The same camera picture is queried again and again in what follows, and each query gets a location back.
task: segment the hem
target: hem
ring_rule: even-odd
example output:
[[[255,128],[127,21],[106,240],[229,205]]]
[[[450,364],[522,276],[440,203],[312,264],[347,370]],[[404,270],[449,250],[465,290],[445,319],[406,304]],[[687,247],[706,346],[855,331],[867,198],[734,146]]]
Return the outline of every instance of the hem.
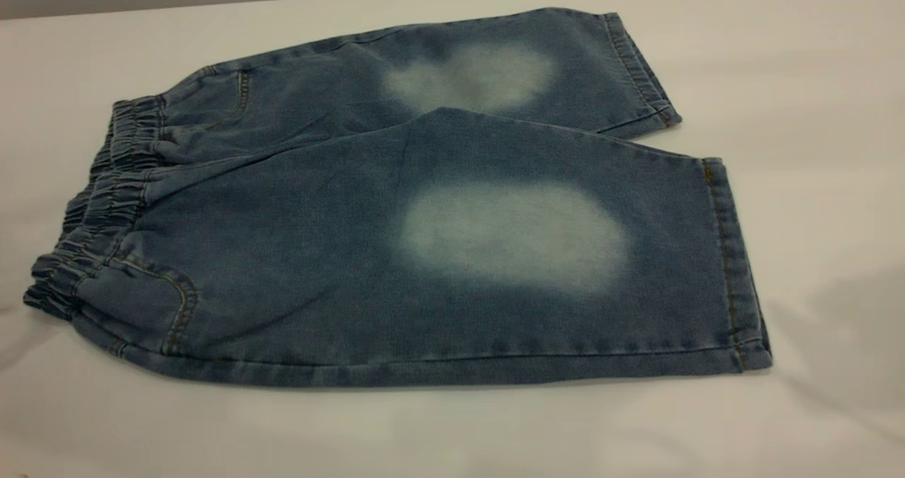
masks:
[[[659,118],[659,128],[674,126],[682,122],[682,116],[676,112],[665,89],[653,73],[653,69],[644,59],[640,49],[631,39],[618,13],[601,15],[613,49],[625,68],[631,82],[644,103],[652,108],[654,116]]]
[[[54,252],[32,266],[35,284],[26,305],[71,320],[82,302],[76,292],[84,279],[103,268],[132,229],[144,205],[146,176],[160,166],[154,143],[162,129],[158,97],[120,101],[88,185],[66,206],[62,234]]]
[[[287,365],[166,356],[129,345],[87,317],[72,324],[86,339],[116,358],[171,378],[265,387],[437,387],[518,385],[594,378],[656,378],[669,375],[741,373],[733,346],[682,352],[588,356],[499,356],[359,365]],[[759,340],[740,344],[748,371],[766,368]]]
[[[757,300],[757,291],[751,267],[738,223],[735,202],[722,160],[705,158],[701,160],[704,176],[711,191],[717,230],[720,234],[720,248],[723,271],[726,276],[726,300],[728,311],[728,334],[735,349],[738,366],[743,371],[767,368],[773,364],[769,337]],[[757,342],[762,352],[746,352],[743,342]]]

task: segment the denim shorts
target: denim shorts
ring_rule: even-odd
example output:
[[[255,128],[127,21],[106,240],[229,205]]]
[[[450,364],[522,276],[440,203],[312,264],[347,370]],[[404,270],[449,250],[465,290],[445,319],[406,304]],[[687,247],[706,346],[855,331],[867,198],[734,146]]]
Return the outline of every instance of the denim shorts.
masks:
[[[176,378],[516,384],[771,365],[726,170],[617,14],[333,37],[114,105],[25,302]]]

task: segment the seam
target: seam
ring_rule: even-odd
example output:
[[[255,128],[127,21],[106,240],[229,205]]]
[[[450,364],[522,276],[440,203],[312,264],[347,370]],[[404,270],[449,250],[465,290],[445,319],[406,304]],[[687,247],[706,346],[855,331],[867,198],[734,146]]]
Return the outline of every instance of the seam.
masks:
[[[641,100],[644,102],[644,104],[652,108],[652,110],[656,111],[656,108],[653,108],[653,105],[650,104],[650,101],[647,101],[647,98],[644,98],[643,91],[641,91],[641,88],[638,87],[638,81],[634,79],[634,75],[631,75],[631,70],[628,69],[628,63],[625,62],[625,58],[620,52],[619,46],[613,39],[613,28],[610,27],[609,15],[604,15],[604,24],[607,24],[607,36],[610,39],[610,45],[613,46],[613,50],[615,50],[615,52],[617,53],[617,58],[619,58],[619,62],[621,62],[621,65],[623,65],[623,68],[625,68],[625,73],[628,75],[628,78],[631,79],[631,85],[634,86],[635,91],[638,91],[638,95],[641,97]],[[663,123],[666,123],[666,119],[662,116],[662,114],[660,114],[660,119],[663,120]]]
[[[197,288],[194,287],[194,284],[191,284],[191,279],[188,279],[188,277],[185,277],[185,275],[181,275],[185,279],[185,281],[188,281],[190,283],[188,287],[185,287],[184,285],[182,285],[182,282],[177,281],[177,279],[173,279],[168,275],[164,275],[162,273],[152,272],[150,271],[150,269],[139,266],[135,262],[126,261],[124,259],[114,259],[114,261],[120,262],[123,265],[129,266],[130,268],[138,269],[138,271],[143,272],[147,275],[159,279],[165,279],[165,281],[168,281],[169,284],[179,292],[179,297],[181,297],[182,301],[181,304],[179,304],[175,319],[170,326],[168,336],[165,338],[164,344],[161,347],[161,353],[164,355],[181,353],[184,349],[182,349],[182,345],[178,341],[179,336],[184,332],[185,329],[187,329],[188,323],[190,323],[190,321],[192,320],[194,308],[197,307],[197,296],[193,295],[197,293]]]
[[[748,339],[740,342],[738,345],[747,345],[750,343],[760,342],[760,339]],[[197,361],[207,361],[213,363],[245,363],[249,365],[268,365],[268,366],[317,366],[318,368],[349,368],[349,366],[381,366],[381,365],[401,365],[407,363],[442,363],[449,361],[474,361],[481,359],[521,359],[521,358],[631,358],[632,356],[662,356],[670,354],[692,354],[697,352],[708,352],[718,350],[735,351],[736,346],[712,346],[711,348],[699,349],[681,349],[669,351],[651,351],[651,352],[626,352],[626,353],[610,353],[610,354],[510,354],[498,356],[463,356],[463,358],[426,358],[426,359],[400,359],[395,361],[378,361],[374,363],[279,363],[274,361],[252,361],[247,359],[229,359],[229,358],[197,358],[196,356],[173,356],[178,359],[192,359]]]
[[[592,13],[588,13],[586,11],[569,10],[568,8],[537,8],[537,10],[521,11],[518,13],[512,13],[512,14],[508,14],[508,15],[501,15],[498,17],[467,18],[467,20],[463,20],[463,21],[446,21],[445,23],[406,24],[406,25],[388,27],[388,28],[378,29],[378,30],[363,31],[362,33],[352,33],[352,34],[346,34],[346,35],[336,36],[336,37],[326,37],[325,39],[322,39],[322,40],[308,41],[307,43],[300,43],[298,45],[292,45],[290,47],[282,47],[282,49],[271,50],[270,52],[262,52],[259,54],[253,54],[251,56],[246,56],[243,58],[226,60],[226,62],[213,64],[213,65],[208,66],[207,68],[213,69],[214,72],[216,72],[216,73],[229,73],[230,71],[235,71],[236,69],[221,71],[223,69],[223,65],[237,64],[237,63],[242,63],[242,62],[252,62],[253,59],[257,59],[257,60],[259,60],[259,62],[245,65],[243,68],[239,68],[239,69],[257,69],[257,68],[262,68],[262,66],[277,66],[281,62],[283,62],[286,57],[291,58],[291,60],[294,60],[294,59],[303,58],[304,56],[317,56],[317,55],[326,54],[326,53],[330,53],[330,52],[336,52],[336,50],[342,49],[342,47],[345,47],[345,46],[366,45],[368,43],[374,43],[375,41],[384,40],[386,37],[390,37],[390,36],[393,36],[393,35],[399,34],[399,33],[405,33],[405,31],[408,31],[408,30],[416,30],[416,29],[418,29],[420,27],[424,27],[424,26],[450,26],[450,25],[462,25],[462,24],[475,24],[475,23],[484,23],[484,21],[506,21],[506,20],[511,21],[511,20],[517,20],[517,18],[530,14],[530,13],[540,13],[540,12],[545,12],[545,11],[548,11],[551,9],[563,11],[563,12],[566,12],[566,14],[578,13],[578,14],[588,15],[588,16],[592,16],[592,17],[598,16],[598,15],[594,15]],[[360,39],[360,37],[362,37],[362,36],[366,36],[368,34],[375,34],[375,33],[384,33],[384,34],[382,34],[381,36],[377,36],[377,37],[367,37],[366,39]],[[343,39],[345,39],[345,41],[343,41],[343,43],[337,45],[336,47],[333,47],[332,49],[313,50],[313,52],[311,52],[311,49],[315,45],[317,45],[317,43],[326,42],[326,41],[330,41],[330,40],[343,40]],[[286,57],[281,57],[279,60],[258,59],[258,58],[263,58],[265,56],[272,57],[272,56],[274,56],[274,54],[286,54]]]
[[[728,263],[728,244],[726,243],[726,230],[723,227],[723,220],[720,217],[720,204],[717,202],[717,191],[713,186],[713,172],[707,160],[701,160],[704,164],[704,178],[707,180],[708,187],[711,188],[711,199],[713,200],[713,208],[717,217],[717,228],[720,231],[720,245],[723,255],[723,274],[726,277],[726,295],[728,298],[728,310],[730,310],[730,324],[732,326],[732,341],[738,355],[738,361],[741,368],[747,371],[747,362],[745,354],[741,350],[741,343],[738,342],[738,326],[736,323],[735,295],[732,292],[732,273],[730,272],[730,263]]]
[[[217,120],[213,124],[208,124],[208,126],[206,128],[204,128],[205,130],[214,129],[226,121],[234,120],[236,117],[239,117],[245,111],[245,108],[248,105],[249,78],[251,78],[250,70],[243,69],[243,70],[239,71],[238,83],[237,83],[238,93],[239,93],[239,102],[236,104],[235,108],[233,108],[233,110],[230,111],[229,114],[227,114],[220,120]]]
[[[654,116],[658,116],[660,118],[660,121],[662,121],[663,123],[666,123],[666,117],[663,117],[663,113],[665,113],[667,110],[670,110],[670,108],[672,108],[672,105],[666,105],[666,107],[660,108],[660,110],[656,110],[656,108],[653,108],[653,112],[650,114],[647,114],[647,116],[637,117],[636,119],[630,119],[628,121],[624,121],[619,124],[613,124],[613,126],[611,126],[611,127],[594,130],[593,133],[607,133],[608,131],[613,131],[617,128],[628,126],[628,124],[634,124],[634,123],[638,123],[643,120],[649,120],[651,117],[654,117]]]

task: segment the faded patch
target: faded patch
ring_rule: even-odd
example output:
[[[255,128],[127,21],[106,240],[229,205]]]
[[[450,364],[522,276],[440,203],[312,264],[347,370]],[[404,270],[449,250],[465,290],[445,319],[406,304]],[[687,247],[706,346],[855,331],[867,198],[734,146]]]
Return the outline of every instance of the faded patch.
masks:
[[[442,62],[416,60],[387,72],[387,92],[424,114],[439,107],[497,112],[518,107],[544,92],[553,62],[521,45],[460,47]]]
[[[627,242],[623,227],[574,186],[472,182],[413,198],[399,246],[422,271],[586,295],[617,277]]]

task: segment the orange stitching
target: orange stitching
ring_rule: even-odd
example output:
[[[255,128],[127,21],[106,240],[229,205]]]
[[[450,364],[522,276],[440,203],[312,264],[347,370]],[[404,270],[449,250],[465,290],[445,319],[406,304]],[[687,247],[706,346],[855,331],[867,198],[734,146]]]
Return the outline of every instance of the orange stitching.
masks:
[[[747,371],[747,362],[745,359],[745,354],[741,350],[741,344],[738,343],[738,326],[736,323],[736,310],[735,310],[735,296],[732,293],[732,274],[730,272],[730,263],[728,263],[728,246],[726,244],[726,230],[723,227],[723,221],[720,217],[720,205],[717,203],[717,191],[713,186],[713,172],[711,171],[711,166],[707,165],[706,160],[702,160],[704,163],[704,178],[707,179],[707,185],[711,188],[711,198],[713,199],[713,208],[716,212],[717,217],[717,227],[720,230],[720,243],[722,245],[723,252],[723,274],[726,275],[726,294],[728,297],[728,305],[730,305],[730,324],[732,326],[732,341],[736,350],[736,354],[738,355],[738,361],[741,362],[741,368],[743,371]]]

